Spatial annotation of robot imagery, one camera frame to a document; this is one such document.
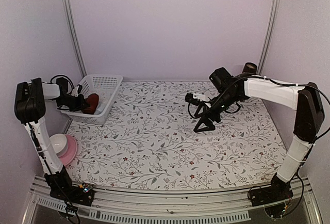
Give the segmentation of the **dark red towel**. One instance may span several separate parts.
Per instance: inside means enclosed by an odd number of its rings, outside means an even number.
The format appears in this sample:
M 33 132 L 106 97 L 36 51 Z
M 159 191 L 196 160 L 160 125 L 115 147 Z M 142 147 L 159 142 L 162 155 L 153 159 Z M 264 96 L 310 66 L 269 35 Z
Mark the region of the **dark red towel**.
M 85 107 L 82 110 L 83 114 L 93 115 L 99 102 L 99 96 L 96 93 L 90 94 L 86 98 L 86 103 L 88 104 L 88 107 Z

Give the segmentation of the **blue orange patterned towel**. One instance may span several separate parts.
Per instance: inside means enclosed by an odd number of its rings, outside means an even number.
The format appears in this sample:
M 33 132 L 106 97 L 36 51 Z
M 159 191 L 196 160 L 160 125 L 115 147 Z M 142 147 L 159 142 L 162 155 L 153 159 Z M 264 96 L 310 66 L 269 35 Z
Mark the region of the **blue orange patterned towel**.
M 100 102 L 94 112 L 95 115 L 100 115 L 104 109 L 106 108 L 107 103 L 106 102 Z

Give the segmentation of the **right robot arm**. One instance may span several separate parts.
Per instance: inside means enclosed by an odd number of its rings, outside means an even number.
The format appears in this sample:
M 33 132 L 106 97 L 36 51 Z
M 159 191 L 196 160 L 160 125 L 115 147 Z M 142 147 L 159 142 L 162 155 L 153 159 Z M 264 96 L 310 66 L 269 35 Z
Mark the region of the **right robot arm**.
M 222 119 L 221 113 L 227 113 L 233 104 L 239 105 L 250 98 L 265 102 L 280 132 L 284 126 L 279 123 L 280 117 L 275 111 L 292 111 L 291 115 L 287 115 L 287 124 L 292 128 L 292 141 L 285 143 L 287 154 L 266 193 L 270 201 L 278 201 L 286 194 L 286 186 L 307 161 L 315 143 L 329 133 L 329 129 L 323 129 L 326 119 L 323 101 L 329 101 L 327 95 L 313 82 L 290 83 L 261 76 L 253 63 L 246 63 L 243 71 L 236 76 L 224 67 L 218 68 L 209 80 L 216 88 L 217 96 L 188 93 L 185 97 L 189 105 L 196 106 L 195 113 L 190 114 L 197 120 L 196 133 L 215 130 L 215 123 L 220 123 Z

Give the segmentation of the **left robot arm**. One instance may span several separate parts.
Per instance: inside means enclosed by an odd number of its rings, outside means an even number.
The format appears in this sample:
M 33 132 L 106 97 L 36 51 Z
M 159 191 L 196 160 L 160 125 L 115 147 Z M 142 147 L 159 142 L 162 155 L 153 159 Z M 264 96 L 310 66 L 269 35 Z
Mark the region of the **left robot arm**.
M 30 136 L 47 184 L 65 200 L 73 200 L 77 190 L 51 145 L 45 120 L 45 101 L 55 101 L 58 108 L 66 106 L 69 110 L 87 107 L 83 95 L 74 95 L 73 91 L 73 82 L 65 75 L 55 75 L 49 82 L 38 77 L 18 83 L 14 101 L 14 114 Z

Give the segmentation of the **white plastic basket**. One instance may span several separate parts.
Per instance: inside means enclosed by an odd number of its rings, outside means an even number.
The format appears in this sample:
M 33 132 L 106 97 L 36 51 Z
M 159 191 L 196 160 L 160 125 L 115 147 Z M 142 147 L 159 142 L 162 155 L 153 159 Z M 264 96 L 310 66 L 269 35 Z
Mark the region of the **white plastic basket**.
M 76 122 L 104 124 L 117 98 L 123 80 L 121 75 L 90 74 L 78 84 L 80 94 L 89 105 L 82 110 L 60 112 Z

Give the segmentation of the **white bowl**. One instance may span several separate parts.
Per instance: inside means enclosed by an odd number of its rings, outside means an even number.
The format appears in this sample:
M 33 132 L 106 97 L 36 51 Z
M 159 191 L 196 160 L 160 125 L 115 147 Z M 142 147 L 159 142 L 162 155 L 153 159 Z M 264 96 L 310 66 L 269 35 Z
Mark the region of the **white bowl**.
M 64 134 L 54 134 L 50 137 L 50 141 L 58 157 L 63 156 L 68 150 L 68 140 Z

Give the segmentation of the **pink plate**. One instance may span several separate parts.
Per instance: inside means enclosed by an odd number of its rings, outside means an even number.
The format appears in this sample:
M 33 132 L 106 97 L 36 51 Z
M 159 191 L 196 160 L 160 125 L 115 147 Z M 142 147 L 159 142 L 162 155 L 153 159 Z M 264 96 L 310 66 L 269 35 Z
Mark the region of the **pink plate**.
M 65 135 L 67 146 L 57 156 L 65 167 L 67 167 L 75 158 L 78 150 L 78 144 L 74 137 Z

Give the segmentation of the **floral tablecloth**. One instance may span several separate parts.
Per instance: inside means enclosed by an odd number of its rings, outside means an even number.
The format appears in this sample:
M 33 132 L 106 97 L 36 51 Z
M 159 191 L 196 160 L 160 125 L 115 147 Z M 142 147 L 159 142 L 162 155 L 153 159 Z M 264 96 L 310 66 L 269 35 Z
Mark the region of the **floral tablecloth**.
M 78 182 L 129 189 L 208 190 L 266 183 L 286 155 L 260 99 L 232 106 L 211 132 L 195 133 L 189 92 L 217 95 L 210 82 L 124 82 L 106 122 L 72 122 Z

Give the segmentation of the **black cylinder cup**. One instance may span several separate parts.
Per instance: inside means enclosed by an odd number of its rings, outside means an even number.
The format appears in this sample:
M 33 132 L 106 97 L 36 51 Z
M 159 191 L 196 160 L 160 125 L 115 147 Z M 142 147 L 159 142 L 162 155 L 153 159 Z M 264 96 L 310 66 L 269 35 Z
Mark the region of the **black cylinder cup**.
M 242 73 L 255 75 L 257 74 L 257 69 L 258 67 L 256 64 L 252 62 L 247 62 L 243 67 Z

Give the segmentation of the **front aluminium rail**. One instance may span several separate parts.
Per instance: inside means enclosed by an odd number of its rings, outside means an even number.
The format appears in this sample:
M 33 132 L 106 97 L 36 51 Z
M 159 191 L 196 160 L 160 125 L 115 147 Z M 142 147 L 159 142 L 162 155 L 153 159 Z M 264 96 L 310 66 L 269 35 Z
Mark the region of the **front aluminium rail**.
M 65 210 L 36 177 L 23 223 L 325 223 L 308 178 L 291 182 L 293 197 L 259 206 L 251 186 L 211 190 L 151 191 L 100 186 L 91 206 Z

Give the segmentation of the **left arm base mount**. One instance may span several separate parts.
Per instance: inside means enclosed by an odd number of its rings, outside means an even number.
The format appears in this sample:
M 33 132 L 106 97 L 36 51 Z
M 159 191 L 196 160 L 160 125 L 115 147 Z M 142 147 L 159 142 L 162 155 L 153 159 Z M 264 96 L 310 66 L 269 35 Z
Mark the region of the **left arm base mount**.
M 85 206 L 91 206 L 94 200 L 95 191 L 85 187 L 74 186 L 69 181 L 55 179 L 51 180 L 50 196 L 63 200 L 66 203 L 76 203 Z

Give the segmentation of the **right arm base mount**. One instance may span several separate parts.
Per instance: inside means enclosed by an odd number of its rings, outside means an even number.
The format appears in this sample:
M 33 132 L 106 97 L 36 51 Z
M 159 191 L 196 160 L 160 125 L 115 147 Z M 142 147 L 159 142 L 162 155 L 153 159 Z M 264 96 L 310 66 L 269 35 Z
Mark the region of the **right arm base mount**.
M 292 198 L 293 192 L 289 182 L 284 182 L 274 175 L 270 186 L 252 187 L 248 191 L 247 197 L 252 206 L 260 206 Z

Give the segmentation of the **left aluminium frame post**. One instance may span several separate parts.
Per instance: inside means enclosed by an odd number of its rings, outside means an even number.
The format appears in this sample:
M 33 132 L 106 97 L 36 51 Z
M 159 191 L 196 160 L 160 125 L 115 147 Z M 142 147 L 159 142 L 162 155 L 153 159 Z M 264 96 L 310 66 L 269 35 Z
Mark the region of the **left aluminium frame post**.
M 77 60 L 78 69 L 80 71 L 81 76 L 85 77 L 87 75 L 87 70 L 86 70 L 86 66 L 85 66 L 83 56 L 81 53 L 80 44 L 78 41 L 78 35 L 76 32 L 76 28 L 75 28 L 71 2 L 70 2 L 70 0 L 62 0 L 62 2 L 63 2 L 64 13 L 65 13 L 67 24 L 68 24 L 69 34 L 70 34 L 71 41 L 73 44 L 74 54 L 75 54 L 75 57 Z

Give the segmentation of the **aluminium frame post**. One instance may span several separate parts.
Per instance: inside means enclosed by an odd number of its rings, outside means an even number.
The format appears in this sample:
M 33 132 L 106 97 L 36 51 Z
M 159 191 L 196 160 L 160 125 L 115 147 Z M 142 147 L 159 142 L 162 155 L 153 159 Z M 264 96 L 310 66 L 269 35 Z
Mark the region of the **aluminium frame post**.
M 271 8 L 270 8 L 270 15 L 269 15 L 269 20 L 267 24 L 267 30 L 266 30 L 266 35 L 265 39 L 263 42 L 263 46 L 261 49 L 261 54 L 260 54 L 260 59 L 259 59 L 259 64 L 258 64 L 258 73 L 262 74 L 265 65 L 266 65 L 266 60 L 272 40 L 272 35 L 274 32 L 274 27 L 275 27 L 275 22 L 276 22 L 276 16 L 278 13 L 278 8 L 281 0 L 272 0 L 271 3 Z
M 78 69 L 80 71 L 81 76 L 85 77 L 87 75 L 87 70 L 86 70 L 86 66 L 85 66 L 83 56 L 81 53 L 80 44 L 78 41 L 78 35 L 76 32 L 76 28 L 75 28 L 71 2 L 70 2 L 70 0 L 62 0 L 62 2 L 63 2 L 64 13 L 65 13 L 67 24 L 68 24 L 69 34 L 70 34 L 71 41 L 73 44 L 74 54 L 75 54 L 75 57 L 77 60 Z

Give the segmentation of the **right aluminium frame post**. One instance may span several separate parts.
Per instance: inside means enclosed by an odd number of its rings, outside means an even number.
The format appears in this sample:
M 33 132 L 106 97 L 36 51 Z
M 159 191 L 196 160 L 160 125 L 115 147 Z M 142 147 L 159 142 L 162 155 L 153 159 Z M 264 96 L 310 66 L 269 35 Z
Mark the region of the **right aluminium frame post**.
M 281 0 L 272 0 L 271 3 L 271 8 L 270 8 L 270 15 L 269 15 L 269 20 L 267 24 L 267 30 L 266 30 L 266 35 L 265 39 L 263 42 L 263 46 L 261 49 L 261 54 L 260 54 L 260 59 L 259 59 L 259 64 L 258 64 L 258 73 L 262 74 L 265 65 L 266 65 L 266 60 L 272 40 L 272 35 L 274 32 L 274 27 L 275 27 L 275 22 L 276 22 L 276 16 L 278 13 L 278 8 Z

